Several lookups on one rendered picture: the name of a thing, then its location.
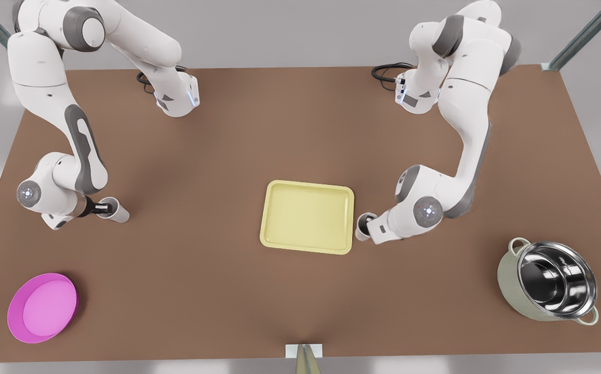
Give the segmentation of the white IKEA cup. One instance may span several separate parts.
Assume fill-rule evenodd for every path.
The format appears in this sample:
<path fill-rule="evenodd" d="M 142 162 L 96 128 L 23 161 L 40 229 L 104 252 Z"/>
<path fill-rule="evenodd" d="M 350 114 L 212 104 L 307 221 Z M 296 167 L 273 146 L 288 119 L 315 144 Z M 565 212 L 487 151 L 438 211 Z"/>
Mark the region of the white IKEA cup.
<path fill-rule="evenodd" d="M 130 218 L 130 213 L 120 204 L 118 199 L 107 197 L 101 199 L 95 205 L 96 215 L 99 218 L 112 220 L 117 223 L 125 223 Z"/>
<path fill-rule="evenodd" d="M 357 218 L 354 235 L 359 241 L 365 242 L 371 239 L 367 224 L 376 218 L 378 218 L 378 216 L 370 212 L 363 213 Z"/>

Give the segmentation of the yellow rectangular tray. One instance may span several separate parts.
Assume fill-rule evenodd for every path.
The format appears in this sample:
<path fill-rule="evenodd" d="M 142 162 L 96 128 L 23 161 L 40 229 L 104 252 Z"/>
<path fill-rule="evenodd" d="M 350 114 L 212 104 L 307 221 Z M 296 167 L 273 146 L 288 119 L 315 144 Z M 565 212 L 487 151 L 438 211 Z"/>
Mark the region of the yellow rectangular tray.
<path fill-rule="evenodd" d="M 267 186 L 260 242 L 267 248 L 343 255 L 352 249 L 352 189 L 273 180 Z"/>

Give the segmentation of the pink round plate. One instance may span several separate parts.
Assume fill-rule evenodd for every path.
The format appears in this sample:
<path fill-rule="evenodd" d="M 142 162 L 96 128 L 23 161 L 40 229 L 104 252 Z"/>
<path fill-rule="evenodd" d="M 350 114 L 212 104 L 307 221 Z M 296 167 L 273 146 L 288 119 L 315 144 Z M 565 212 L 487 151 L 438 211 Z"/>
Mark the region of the pink round plate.
<path fill-rule="evenodd" d="M 7 325 L 12 336 L 37 344 L 58 335 L 74 319 L 79 296 L 65 275 L 47 273 L 25 282 L 11 299 Z"/>

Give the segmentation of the green pot with steel interior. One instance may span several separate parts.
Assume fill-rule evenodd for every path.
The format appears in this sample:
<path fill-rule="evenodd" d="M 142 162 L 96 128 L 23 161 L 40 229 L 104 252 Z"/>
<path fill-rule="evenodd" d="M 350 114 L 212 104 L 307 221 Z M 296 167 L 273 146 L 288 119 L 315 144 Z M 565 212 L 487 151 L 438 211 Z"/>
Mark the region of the green pot with steel interior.
<path fill-rule="evenodd" d="M 564 244 L 515 237 L 498 264 L 497 281 L 507 303 L 529 319 L 580 325 L 599 321 L 592 268 Z"/>

